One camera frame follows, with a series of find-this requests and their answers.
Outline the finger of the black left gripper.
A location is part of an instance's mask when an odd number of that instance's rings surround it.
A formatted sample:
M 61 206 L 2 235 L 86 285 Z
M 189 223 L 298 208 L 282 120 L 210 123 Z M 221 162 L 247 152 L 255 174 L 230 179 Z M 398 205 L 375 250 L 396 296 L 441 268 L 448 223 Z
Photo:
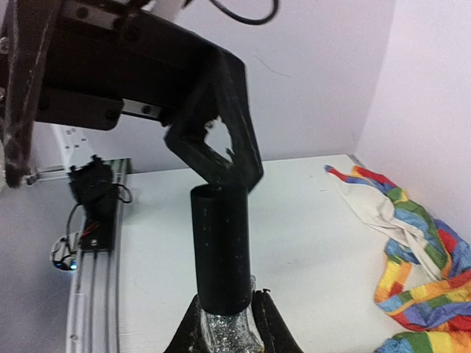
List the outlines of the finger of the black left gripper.
M 166 146 L 209 183 L 252 190 L 263 166 L 249 111 L 244 63 L 221 49 L 174 115 Z

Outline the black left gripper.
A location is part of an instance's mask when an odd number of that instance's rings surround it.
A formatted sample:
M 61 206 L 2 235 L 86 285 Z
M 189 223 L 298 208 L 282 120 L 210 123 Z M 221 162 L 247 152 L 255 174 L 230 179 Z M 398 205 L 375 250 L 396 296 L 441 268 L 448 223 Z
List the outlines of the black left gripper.
M 113 129 L 132 115 L 170 125 L 217 45 L 133 4 L 8 1 L 1 28 L 5 180 L 29 173 L 36 121 Z

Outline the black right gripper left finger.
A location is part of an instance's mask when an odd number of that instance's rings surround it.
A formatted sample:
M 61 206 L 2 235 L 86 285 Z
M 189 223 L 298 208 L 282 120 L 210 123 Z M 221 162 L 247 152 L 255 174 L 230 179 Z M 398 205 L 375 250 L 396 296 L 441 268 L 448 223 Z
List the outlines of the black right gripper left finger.
M 165 353 L 206 353 L 208 348 L 202 334 L 201 307 L 195 295 L 183 316 Z

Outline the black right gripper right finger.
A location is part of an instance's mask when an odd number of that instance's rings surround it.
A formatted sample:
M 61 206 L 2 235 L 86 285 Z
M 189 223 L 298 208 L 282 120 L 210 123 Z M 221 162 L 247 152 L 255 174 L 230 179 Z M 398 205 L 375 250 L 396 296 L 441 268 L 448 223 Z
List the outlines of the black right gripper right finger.
M 253 316 L 267 353 L 302 353 L 268 290 L 253 293 Z

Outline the clear nail polish bottle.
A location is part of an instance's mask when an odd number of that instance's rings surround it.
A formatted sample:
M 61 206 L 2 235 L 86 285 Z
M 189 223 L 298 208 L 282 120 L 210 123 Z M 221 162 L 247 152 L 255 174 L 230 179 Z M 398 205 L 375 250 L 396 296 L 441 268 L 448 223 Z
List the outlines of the clear nail polish bottle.
M 204 309 L 199 314 L 207 352 L 265 352 L 251 305 L 234 315 L 216 315 Z

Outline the black nail polish cap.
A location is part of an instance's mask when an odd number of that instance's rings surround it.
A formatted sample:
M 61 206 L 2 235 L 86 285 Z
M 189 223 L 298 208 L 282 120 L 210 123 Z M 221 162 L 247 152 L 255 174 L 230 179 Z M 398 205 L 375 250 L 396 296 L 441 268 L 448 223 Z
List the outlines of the black nail polish cap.
M 197 292 L 213 315 L 238 314 L 252 300 L 247 196 L 241 185 L 191 191 Z

